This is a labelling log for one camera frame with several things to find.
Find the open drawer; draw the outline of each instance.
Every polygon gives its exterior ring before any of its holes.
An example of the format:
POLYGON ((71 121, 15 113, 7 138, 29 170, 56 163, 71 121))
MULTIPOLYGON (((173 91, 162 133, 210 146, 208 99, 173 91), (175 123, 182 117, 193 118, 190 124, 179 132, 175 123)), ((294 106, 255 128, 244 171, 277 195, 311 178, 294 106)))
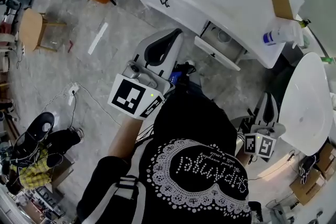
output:
POLYGON ((219 41, 218 33, 220 31, 220 28, 210 23, 202 34, 202 37, 195 37, 195 45, 225 67, 239 71, 240 67, 238 63, 246 50, 233 38, 227 43, 219 41))

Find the drawer handle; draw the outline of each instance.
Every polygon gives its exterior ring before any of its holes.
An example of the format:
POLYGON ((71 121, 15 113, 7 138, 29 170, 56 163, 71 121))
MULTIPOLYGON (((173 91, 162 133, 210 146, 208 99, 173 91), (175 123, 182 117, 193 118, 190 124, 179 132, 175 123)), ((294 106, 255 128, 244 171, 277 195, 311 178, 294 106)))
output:
POLYGON ((167 8, 170 7, 170 5, 168 5, 167 1, 168 1, 168 0, 164 0, 164 1, 163 1, 163 0, 160 0, 161 5, 165 5, 167 8))

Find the concrete floor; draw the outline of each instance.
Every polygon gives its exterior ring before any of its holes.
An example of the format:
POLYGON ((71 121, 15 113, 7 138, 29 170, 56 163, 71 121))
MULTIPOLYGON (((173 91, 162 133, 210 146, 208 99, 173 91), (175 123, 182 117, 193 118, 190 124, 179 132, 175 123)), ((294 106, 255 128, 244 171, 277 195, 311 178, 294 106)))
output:
MULTIPOLYGON (((75 161, 74 172, 59 186, 65 194, 64 202, 68 204, 70 214, 74 213, 73 209, 97 162, 106 155, 122 122, 123 114, 107 105, 107 100, 115 75, 123 70, 143 38, 158 30, 181 28, 185 39, 179 62, 186 59, 196 62, 204 93, 214 99, 230 119, 246 115, 247 108, 254 109, 263 89, 272 79, 270 70, 254 60, 242 61, 240 72, 225 68, 194 46, 193 32, 160 12, 146 9, 139 0, 116 0, 116 3, 117 6, 111 3, 103 5, 93 0, 35 0, 34 10, 45 12, 50 20, 67 23, 66 27, 48 27, 41 43, 57 48, 58 52, 36 50, 26 54, 18 69, 15 67, 15 55, 10 55, 11 90, 22 132, 57 95, 46 111, 56 116, 55 130, 67 128, 74 102, 69 106, 62 90, 68 90, 72 82, 79 82, 87 89, 81 88, 77 93, 73 119, 73 126, 83 129, 85 140, 68 152, 75 161), (104 23, 109 26, 92 55, 89 55, 89 46, 104 23), (74 46, 67 53, 69 40, 74 46)), ((154 118, 155 115, 152 115, 147 119, 145 126, 151 124, 154 118)), ((272 172, 286 162, 291 149, 291 146, 279 140, 268 164, 258 160, 247 167, 249 178, 272 172)), ((288 185, 295 175, 285 165, 267 180, 250 181, 250 200, 260 201, 264 206, 272 199, 284 198, 290 193, 288 185)))

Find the yellow cloth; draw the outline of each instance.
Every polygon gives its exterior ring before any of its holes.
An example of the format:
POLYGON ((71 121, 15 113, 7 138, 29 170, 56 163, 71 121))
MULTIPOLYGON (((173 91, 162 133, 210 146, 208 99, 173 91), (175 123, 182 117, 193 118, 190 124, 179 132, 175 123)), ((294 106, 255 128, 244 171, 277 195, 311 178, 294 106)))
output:
MULTIPOLYGON (((34 189, 44 186, 51 182, 49 174, 47 174, 50 167, 47 165, 48 151, 46 149, 41 150, 38 161, 34 164, 20 169, 20 183, 25 189, 34 189)), ((17 171, 15 165, 11 165, 10 168, 17 171)))

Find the electrical outlet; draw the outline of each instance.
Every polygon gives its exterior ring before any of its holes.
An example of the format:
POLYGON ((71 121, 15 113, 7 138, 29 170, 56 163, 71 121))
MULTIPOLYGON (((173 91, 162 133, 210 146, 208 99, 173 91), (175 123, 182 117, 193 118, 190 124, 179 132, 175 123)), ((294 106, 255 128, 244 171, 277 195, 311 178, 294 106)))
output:
POLYGON ((75 92, 75 94, 76 94, 76 92, 78 92, 78 90, 79 90, 79 86, 78 86, 78 84, 77 83, 74 83, 73 85, 72 85, 72 87, 70 88, 70 90, 69 90, 69 101, 68 101, 68 105, 71 105, 72 104, 72 101, 73 101, 73 99, 74 99, 74 95, 73 95, 73 91, 75 92))

